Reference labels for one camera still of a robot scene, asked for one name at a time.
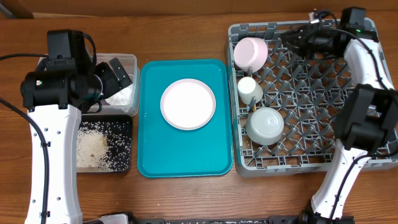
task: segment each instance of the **white tissue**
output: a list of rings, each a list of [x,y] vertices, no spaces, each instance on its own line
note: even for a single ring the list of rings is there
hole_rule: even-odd
[[[125,87],[115,95],[105,99],[105,102],[111,106],[125,106],[130,104],[132,101],[132,84]],[[124,112],[128,112],[130,108],[122,108]]]

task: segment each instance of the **dish rack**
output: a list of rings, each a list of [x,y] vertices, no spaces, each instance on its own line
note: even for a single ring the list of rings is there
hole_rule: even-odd
[[[228,30],[228,81],[233,118],[233,142],[237,172],[244,177],[292,175],[327,171],[335,150],[333,118],[353,91],[350,70],[338,60],[305,60],[283,46],[280,34],[308,21],[235,24]],[[333,21],[325,21],[333,26]],[[376,30],[366,18],[365,27]],[[245,105],[238,96],[237,83],[244,77],[234,65],[233,50],[245,37],[262,38],[268,46],[266,64],[252,77],[262,86],[264,96],[257,109],[271,107],[284,118],[284,135],[274,145],[252,142],[245,130],[253,105]],[[379,56],[391,80],[382,50]],[[368,111],[379,116],[376,111]],[[387,154],[398,147],[394,131],[389,142],[377,153]],[[390,169],[398,165],[398,156],[372,158],[364,170]]]

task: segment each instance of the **wooden surface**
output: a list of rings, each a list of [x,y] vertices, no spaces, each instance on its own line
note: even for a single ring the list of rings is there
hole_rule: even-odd
[[[394,85],[398,86],[398,13],[370,12],[379,30]],[[47,53],[46,32],[89,33],[98,52],[137,56],[139,68],[152,60],[218,58],[225,62],[228,27],[242,22],[306,19],[298,14],[109,17],[0,21],[0,55]],[[0,96],[24,110],[21,81],[37,58],[0,62]],[[84,219],[131,210],[139,218],[261,218],[296,215],[320,187],[325,173],[288,177],[240,177],[234,167],[222,177],[147,179],[136,167],[138,117],[134,117],[132,166],[126,174],[80,174],[78,195]],[[26,121],[0,106],[0,222],[22,223],[30,197],[31,142]],[[344,213],[357,223],[397,223],[398,169],[363,172]]]
[[[204,15],[229,13],[341,11],[364,7],[369,11],[398,10],[396,0],[18,0],[33,13],[87,16]]]

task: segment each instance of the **tray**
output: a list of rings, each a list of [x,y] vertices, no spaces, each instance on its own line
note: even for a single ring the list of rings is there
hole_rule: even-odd
[[[343,59],[308,61],[288,51],[280,34],[308,21],[235,24],[228,30],[228,77],[233,117],[233,141],[237,172],[245,177],[291,175],[301,172],[326,171],[333,158],[335,137],[333,118],[344,105],[353,87],[351,74]],[[333,21],[326,21],[333,26]],[[366,18],[367,29],[376,30]],[[234,66],[233,49],[245,37],[264,39],[268,45],[266,64],[253,73],[264,96],[257,108],[269,106],[278,110],[285,121],[284,136],[273,146],[260,146],[250,140],[245,130],[251,109],[240,102],[237,82],[244,76]],[[390,78],[384,54],[379,53]],[[379,148],[387,154],[397,147],[397,134]],[[390,169],[398,165],[397,156],[372,158],[364,170]]]
[[[160,99],[165,89],[183,78],[207,84],[216,98],[211,120],[192,131],[174,128],[160,112]],[[223,175],[232,168],[228,80],[222,62],[204,59],[147,63],[142,69],[140,104],[137,166],[142,175]]]
[[[131,137],[132,137],[132,119],[128,115],[83,115],[78,131],[77,148],[84,150],[79,144],[79,137],[84,133],[96,131],[101,133],[106,140],[106,156],[101,158],[101,164],[98,166],[81,166],[77,164],[78,173],[112,173],[127,172],[131,163]],[[97,153],[77,153],[77,161],[94,159]]]

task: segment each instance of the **pink cup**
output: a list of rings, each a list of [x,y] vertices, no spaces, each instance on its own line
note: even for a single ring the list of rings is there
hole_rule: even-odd
[[[248,72],[250,68],[253,72],[260,70],[267,61],[267,56],[267,44],[260,38],[243,38],[234,49],[235,65],[244,72]]]

